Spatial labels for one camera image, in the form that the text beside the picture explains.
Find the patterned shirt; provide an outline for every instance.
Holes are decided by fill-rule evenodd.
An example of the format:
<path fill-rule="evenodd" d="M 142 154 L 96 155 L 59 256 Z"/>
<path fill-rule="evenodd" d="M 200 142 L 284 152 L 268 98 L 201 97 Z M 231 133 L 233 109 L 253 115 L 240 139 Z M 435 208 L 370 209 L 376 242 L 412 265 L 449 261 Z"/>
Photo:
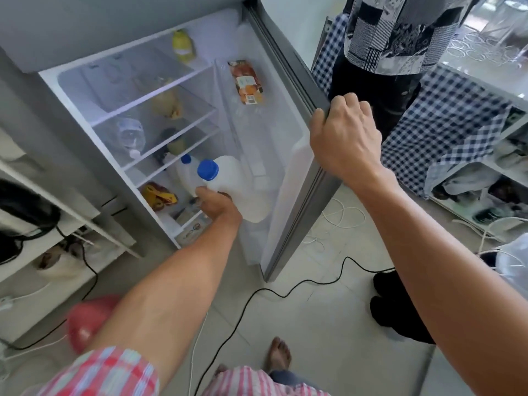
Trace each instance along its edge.
<path fill-rule="evenodd" d="M 58 373 L 38 396 L 153 396 L 160 380 L 152 364 L 133 350 L 106 347 L 88 352 Z M 330 396 L 303 383 L 295 387 L 274 382 L 264 371 L 237 367 L 216 375 L 203 396 Z"/>
<path fill-rule="evenodd" d="M 440 59 L 473 0 L 354 0 L 344 52 L 381 75 L 429 71 Z"/>

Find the pink plaid shirt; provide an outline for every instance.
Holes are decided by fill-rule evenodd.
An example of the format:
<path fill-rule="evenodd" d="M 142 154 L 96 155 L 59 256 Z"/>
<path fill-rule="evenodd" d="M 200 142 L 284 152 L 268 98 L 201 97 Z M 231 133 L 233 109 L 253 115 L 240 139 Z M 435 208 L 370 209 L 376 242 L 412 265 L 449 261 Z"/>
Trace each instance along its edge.
<path fill-rule="evenodd" d="M 107 347 L 83 354 L 51 381 L 38 396 L 151 396 L 160 392 L 154 366 L 133 350 Z M 203 396 L 329 396 L 306 384 L 275 383 L 264 371 L 237 367 L 215 376 Z"/>

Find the blue bottle cap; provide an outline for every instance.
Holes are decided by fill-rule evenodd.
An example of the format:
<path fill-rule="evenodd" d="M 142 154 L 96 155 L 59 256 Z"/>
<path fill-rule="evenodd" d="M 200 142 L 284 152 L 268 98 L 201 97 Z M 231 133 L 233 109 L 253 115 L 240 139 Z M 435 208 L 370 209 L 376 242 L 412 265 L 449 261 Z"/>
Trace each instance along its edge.
<path fill-rule="evenodd" d="M 204 180 L 213 180 L 218 175 L 218 164 L 213 160 L 203 160 L 198 166 L 198 176 Z"/>
<path fill-rule="evenodd" d="M 190 164 L 191 163 L 191 156 L 189 154 L 183 154 L 180 158 L 180 161 L 183 164 Z"/>

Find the hand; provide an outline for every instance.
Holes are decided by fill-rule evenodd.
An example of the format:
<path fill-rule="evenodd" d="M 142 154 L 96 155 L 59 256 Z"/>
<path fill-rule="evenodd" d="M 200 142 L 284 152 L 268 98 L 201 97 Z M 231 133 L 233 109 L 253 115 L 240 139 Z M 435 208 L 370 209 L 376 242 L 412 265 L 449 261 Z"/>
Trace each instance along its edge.
<path fill-rule="evenodd" d="M 220 215 L 227 215 L 237 221 L 242 221 L 242 215 L 233 204 L 231 197 L 227 193 L 219 193 L 208 189 L 206 186 L 196 188 L 196 195 L 202 201 L 200 209 L 212 220 Z"/>
<path fill-rule="evenodd" d="M 310 145 L 319 164 L 351 188 L 387 171 L 381 165 L 381 133 L 370 105 L 354 93 L 335 97 L 326 119 L 321 109 L 315 110 Z"/>

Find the refrigerator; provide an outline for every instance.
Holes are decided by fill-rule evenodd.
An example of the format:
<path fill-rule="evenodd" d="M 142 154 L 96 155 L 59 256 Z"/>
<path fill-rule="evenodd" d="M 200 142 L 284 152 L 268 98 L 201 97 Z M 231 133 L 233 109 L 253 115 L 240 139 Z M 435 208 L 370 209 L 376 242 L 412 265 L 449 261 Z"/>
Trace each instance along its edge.
<path fill-rule="evenodd" d="M 270 213 L 259 223 L 243 221 L 239 240 L 247 263 L 273 281 L 340 186 L 309 146 L 309 119 L 329 102 L 281 31 L 277 20 L 284 17 L 268 13 L 280 10 L 277 1 L 2 0 L 0 46 L 20 71 L 24 97 L 54 134 L 175 247 L 207 218 L 196 213 L 176 222 L 191 196 L 169 174 L 171 166 L 185 153 L 241 160 Z M 324 20 L 314 25 L 322 30 Z M 190 62 L 175 55 L 177 30 L 192 40 Z M 227 62 L 241 59 L 261 83 L 256 106 L 241 102 L 229 71 Z M 172 91 L 179 119 L 156 113 L 155 100 Z M 142 123 L 140 158 L 115 146 L 115 127 L 126 118 Z M 175 157 L 160 160 L 175 143 Z M 155 212 L 142 196 L 151 181 L 178 203 Z"/>

